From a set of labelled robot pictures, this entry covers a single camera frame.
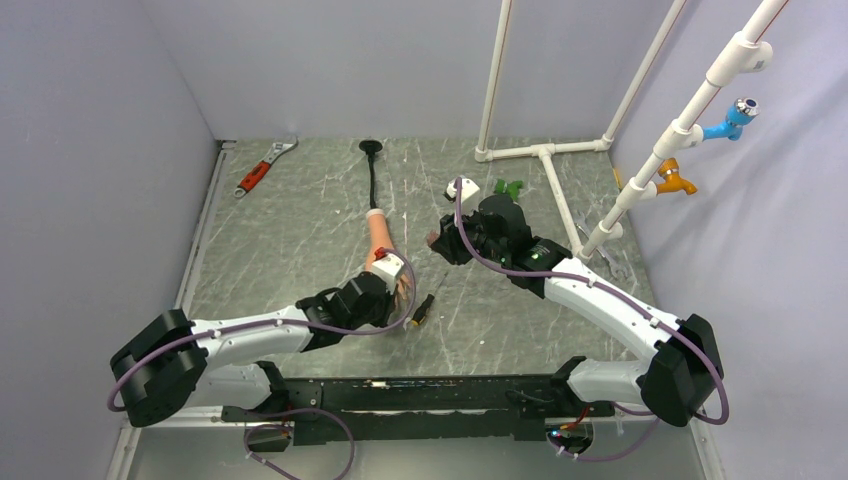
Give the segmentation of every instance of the screwdriver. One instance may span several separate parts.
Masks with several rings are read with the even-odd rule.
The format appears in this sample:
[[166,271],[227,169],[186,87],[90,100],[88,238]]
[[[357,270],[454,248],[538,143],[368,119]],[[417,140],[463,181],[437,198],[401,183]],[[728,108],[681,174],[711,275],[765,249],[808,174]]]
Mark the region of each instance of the screwdriver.
[[[442,281],[440,281],[439,284],[436,285],[436,289],[433,290],[434,292],[439,291],[439,287],[441,287],[442,284],[445,283],[446,278],[448,278],[448,272],[445,272],[445,276],[442,277]],[[419,326],[424,323],[424,320],[427,319],[427,312],[430,311],[430,306],[433,304],[433,300],[435,299],[436,297],[432,293],[428,294],[427,298],[425,298],[424,301],[421,302],[421,305],[419,305],[418,308],[415,309],[415,313],[412,314],[411,320],[413,325]]]

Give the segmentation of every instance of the gray wall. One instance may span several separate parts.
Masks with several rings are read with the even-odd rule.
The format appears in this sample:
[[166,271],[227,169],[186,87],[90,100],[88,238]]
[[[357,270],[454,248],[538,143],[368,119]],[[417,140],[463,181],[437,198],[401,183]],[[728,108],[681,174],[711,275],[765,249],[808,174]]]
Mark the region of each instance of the gray wall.
[[[700,2],[613,149],[633,175],[755,0]],[[763,113],[738,142],[680,152],[700,191],[631,213],[661,305],[716,328],[730,422],[714,429],[728,477],[844,478],[848,397],[845,179],[848,7],[791,2],[765,36],[763,73],[737,77],[701,117],[737,96]]]
[[173,305],[214,162],[136,0],[0,7],[0,478],[103,478],[114,351]]
[[[497,0],[143,0],[217,138],[476,136]],[[670,0],[516,0],[496,135],[599,137]]]

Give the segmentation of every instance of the marble surface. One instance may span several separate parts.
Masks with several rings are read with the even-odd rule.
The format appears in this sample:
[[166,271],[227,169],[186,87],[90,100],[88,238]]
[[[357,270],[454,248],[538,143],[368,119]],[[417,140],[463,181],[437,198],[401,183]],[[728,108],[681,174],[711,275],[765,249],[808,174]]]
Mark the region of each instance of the marble surface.
[[[474,139],[379,139],[378,203],[395,246],[413,263],[419,301],[449,272],[428,320],[384,335],[347,337],[339,345],[277,355],[284,376],[399,376],[549,373],[573,355],[631,359],[624,347],[577,313],[513,286],[471,262],[451,266],[425,236],[452,211],[447,183],[465,174],[491,192],[498,178],[523,180],[518,203],[535,235],[568,246],[547,177],[538,159],[479,164]],[[496,148],[551,139],[498,138]],[[230,163],[218,205],[192,318],[226,319],[276,310],[337,286],[364,267],[369,237],[368,166],[359,139],[301,139],[242,199],[232,195],[271,140],[243,140]],[[605,152],[557,155],[554,165],[572,210],[594,224],[618,193]],[[604,260],[589,266],[637,298],[653,303],[628,220],[624,237],[607,248],[630,270],[611,278]]]

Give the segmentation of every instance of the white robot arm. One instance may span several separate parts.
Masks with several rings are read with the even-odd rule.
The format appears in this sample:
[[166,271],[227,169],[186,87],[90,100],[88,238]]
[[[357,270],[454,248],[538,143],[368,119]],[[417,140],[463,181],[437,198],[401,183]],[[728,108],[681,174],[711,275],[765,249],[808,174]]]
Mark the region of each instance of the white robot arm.
[[[509,195],[480,200],[477,185],[460,177],[445,196],[456,210],[428,238],[434,251],[452,264],[477,258],[515,285],[580,313],[637,357],[625,362],[572,358],[555,375],[564,396],[587,404],[643,404],[676,426],[692,416],[726,421],[721,359],[709,322],[697,315],[681,320],[647,305],[598,277],[566,248],[534,237]],[[716,388],[724,407],[719,420],[697,413]]]
[[[341,288],[304,298],[282,310],[231,320],[188,320],[182,310],[157,317],[110,361],[117,380],[107,406],[126,411],[133,426],[158,423],[182,408],[234,406],[256,413],[288,407],[283,378],[261,359],[335,345],[345,335],[371,335],[402,324],[415,301],[409,271],[407,311],[388,324],[406,260],[378,252],[368,272]],[[376,329],[358,331],[365,324]],[[121,394],[124,406],[115,405]]]

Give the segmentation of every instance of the purple cable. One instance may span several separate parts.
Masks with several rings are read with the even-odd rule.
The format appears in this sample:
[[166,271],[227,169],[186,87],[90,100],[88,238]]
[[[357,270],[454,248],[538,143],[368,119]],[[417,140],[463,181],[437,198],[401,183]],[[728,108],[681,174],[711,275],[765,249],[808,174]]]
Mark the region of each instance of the purple cable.
[[613,407],[621,410],[622,412],[624,412],[628,415],[633,415],[634,417],[650,417],[654,414],[654,412],[651,412],[651,411],[642,412],[642,411],[639,411],[639,410],[631,410],[631,409],[629,409],[629,408],[625,407],[624,405],[617,403],[617,402],[611,402],[611,403],[612,403]]
[[[383,327],[383,328],[375,328],[375,329],[372,329],[372,330],[358,331],[358,330],[349,330],[349,329],[346,329],[346,328],[333,327],[333,326],[330,326],[330,325],[322,325],[320,323],[312,323],[312,322],[308,322],[308,321],[305,321],[305,320],[294,320],[294,319],[289,319],[289,318],[283,318],[283,319],[279,319],[279,320],[282,320],[283,324],[285,324],[285,325],[300,325],[300,326],[304,326],[304,327],[315,328],[315,329],[318,329],[318,330],[326,330],[328,332],[341,333],[341,334],[344,334],[344,335],[377,335],[377,334],[380,334],[380,333],[385,333],[389,330],[395,329],[395,328],[403,325],[403,321],[406,319],[406,317],[408,317],[412,313],[412,309],[415,307],[415,281],[416,281],[415,270],[412,268],[412,264],[409,263],[409,260],[407,260],[407,258],[405,256],[403,256],[397,250],[394,250],[394,249],[391,249],[391,248],[384,248],[383,250],[386,253],[391,253],[392,255],[395,255],[398,258],[400,258],[401,262],[403,262],[403,264],[406,265],[406,269],[409,271],[409,289],[412,291],[412,293],[410,294],[410,298],[409,298],[409,304],[406,306],[406,310],[403,312],[403,314],[397,320],[395,320],[394,323],[392,323],[391,325],[388,325],[386,327]],[[245,324],[242,324],[242,325],[233,325],[231,327],[222,327],[222,328],[219,328],[218,331],[222,335],[224,335],[224,334],[228,334],[228,333],[239,332],[239,331],[242,331],[242,330],[249,330],[249,329],[252,329],[252,328],[260,328],[260,327],[267,327],[267,326],[276,325],[276,324],[277,324],[277,319],[257,320],[255,322],[245,323]],[[135,365],[130,367],[129,370],[124,372],[124,374],[121,375],[121,378],[119,378],[118,381],[115,382],[115,385],[112,387],[112,389],[109,390],[109,395],[106,399],[106,408],[108,408],[109,410],[111,410],[113,412],[126,411],[126,407],[121,407],[121,406],[118,406],[118,405],[115,404],[115,399],[118,397],[118,393],[121,391],[121,389],[124,387],[124,385],[126,385],[126,383],[129,381],[129,379],[132,378],[132,376],[135,375],[136,372],[138,372],[139,370],[144,368],[145,365],[152,362],[156,358],[159,358],[159,356],[161,356],[165,352],[168,352],[168,351],[170,351],[170,350],[172,350],[176,347],[179,347],[181,345],[185,345],[186,343],[191,343],[191,342],[194,342],[196,340],[212,337],[213,335],[215,335],[215,330],[207,330],[205,332],[195,333],[195,334],[189,335],[187,337],[183,337],[183,338],[179,338],[177,340],[174,340],[173,342],[166,343],[165,345],[162,345],[161,347],[157,348],[156,350],[154,350],[154,351],[150,352],[149,354],[145,355],[144,357],[142,357],[141,360],[139,360]]]
[[[239,330],[247,330],[249,328],[265,327],[265,326],[268,326],[268,325],[274,325],[276,323],[277,323],[276,320],[258,320],[258,321],[255,321],[255,322],[245,323],[243,325],[235,325],[235,326],[232,326],[232,327],[224,327],[224,328],[221,328],[219,330],[220,330],[221,334],[226,334],[226,333],[237,332]],[[138,372],[139,370],[144,368],[144,366],[147,365],[148,363],[159,358],[159,356],[161,356],[165,352],[168,352],[168,351],[170,351],[174,348],[177,348],[181,345],[185,345],[186,343],[191,343],[191,342],[194,342],[196,340],[200,340],[202,338],[209,338],[213,335],[215,335],[214,330],[207,330],[205,332],[195,333],[195,334],[189,335],[187,337],[178,338],[178,339],[174,340],[173,342],[166,343],[165,345],[162,345],[161,347],[157,348],[156,350],[153,350],[152,352],[145,355],[135,365],[130,367],[129,370],[124,372],[124,374],[121,375],[121,378],[119,378],[118,381],[115,382],[115,385],[112,386],[112,389],[109,390],[109,396],[106,398],[106,408],[108,408],[109,410],[111,410],[113,412],[126,411],[127,407],[120,407],[118,405],[115,405],[115,399],[118,397],[118,393],[121,391],[121,389],[124,388],[124,385],[127,384],[127,382],[130,380],[130,378],[132,378],[132,376],[135,375],[136,372]]]
[[[477,259],[484,266],[488,267],[490,270],[494,270],[495,272],[502,273],[504,275],[509,275],[511,277],[531,277],[531,278],[566,278],[569,280],[575,280],[578,282],[585,283],[589,285],[591,280],[582,275],[576,275],[573,273],[565,273],[565,272],[519,272],[517,270],[507,270],[500,265],[490,262],[483,258],[477,250],[474,249],[474,246],[471,245],[471,241],[468,240],[468,235],[465,233],[465,226],[462,224],[462,177],[457,177],[454,180],[454,186],[456,187],[456,209],[454,212],[454,216],[456,218],[457,229],[459,230],[459,236],[462,238],[462,243],[465,245],[465,248],[468,250],[468,253],[471,254],[472,257]],[[633,301],[629,296],[619,292],[615,288],[606,285],[604,283],[596,282],[593,285],[593,288],[599,288],[610,295],[618,298],[622,302],[626,303],[630,308],[635,310],[639,315],[641,315],[644,319],[650,320],[653,318],[650,312],[642,308],[639,304]],[[710,418],[705,415],[702,415],[698,412],[695,412],[695,418],[712,424],[712,425],[723,425],[727,423],[727,419],[730,417],[730,405],[727,402],[727,392],[724,389],[724,383],[721,381],[721,376],[718,374],[718,370],[713,365],[713,362],[707,358],[706,354],[701,351],[694,343],[689,341],[688,338],[684,337],[677,330],[669,327],[663,322],[659,322],[657,325],[662,331],[668,333],[672,337],[676,338],[680,343],[685,345],[688,349],[698,357],[698,359],[703,362],[704,366],[707,368],[707,371],[710,372],[710,376],[713,379],[713,383],[716,386],[716,391],[718,392],[719,400],[721,402],[721,416],[719,418]]]
[[[613,455],[608,455],[606,457],[588,457],[587,458],[587,457],[581,457],[580,455],[577,455],[575,453],[571,453],[571,452],[564,450],[564,449],[563,449],[562,453],[573,458],[574,461],[576,461],[576,462],[587,462],[587,463],[614,462],[616,460],[620,460],[620,459],[630,455],[631,453],[635,452],[636,449],[641,447],[642,444],[645,443],[645,441],[648,439],[648,437],[651,436],[651,433],[654,432],[654,429],[656,429],[657,425],[659,425],[659,424],[660,424],[660,419],[655,418],[654,421],[651,422],[650,425],[648,425],[648,428],[646,428],[645,431],[642,432],[642,436],[639,437],[638,440],[633,442],[633,444],[630,445],[629,447],[627,447],[624,450],[622,450],[622,451],[620,451],[616,454],[613,454]],[[557,445],[554,445],[554,443],[551,442],[550,437],[548,437],[548,443],[550,443],[551,446],[554,447],[554,449],[557,451],[557,453],[560,453],[560,447],[558,447]]]
[[[298,409],[295,409],[295,410],[288,410],[286,412],[271,413],[271,414],[256,414],[256,413],[253,413],[253,412],[251,412],[251,413],[253,415],[257,415],[259,417],[264,417],[264,418],[297,415],[297,414],[300,414],[300,413],[317,413],[319,415],[324,415],[325,417],[328,417],[330,420],[333,420],[334,422],[338,423],[340,427],[342,427],[342,430],[344,430],[345,435],[347,435],[348,441],[350,441],[350,456],[347,459],[347,465],[345,465],[345,468],[344,468],[344,470],[342,470],[342,473],[340,473],[337,477],[334,477],[333,480],[340,480],[340,479],[344,478],[344,476],[347,475],[350,472],[350,469],[353,466],[353,457],[356,454],[356,443],[353,440],[353,433],[351,433],[350,427],[348,427],[347,424],[344,423],[344,421],[341,418],[337,417],[336,415],[333,415],[332,413],[330,413],[326,410],[321,410],[320,408],[298,408]],[[268,460],[265,460],[264,458],[257,455],[256,453],[253,453],[253,451],[250,450],[250,445],[248,444],[248,440],[250,440],[250,436],[254,432],[259,431],[259,430],[280,430],[280,431],[288,432],[291,429],[286,427],[286,426],[277,425],[277,424],[273,424],[273,423],[265,423],[265,424],[257,425],[255,427],[251,428],[250,430],[248,430],[244,434],[244,451],[247,452],[248,457],[252,458],[253,460],[256,460],[257,462],[261,463],[262,465],[265,465],[266,467],[268,467],[271,470],[279,473],[280,475],[288,478],[289,480],[300,480],[298,477],[295,477],[294,475],[292,475],[292,474],[286,472],[285,470],[283,470],[282,468],[278,467],[275,463],[269,462]]]

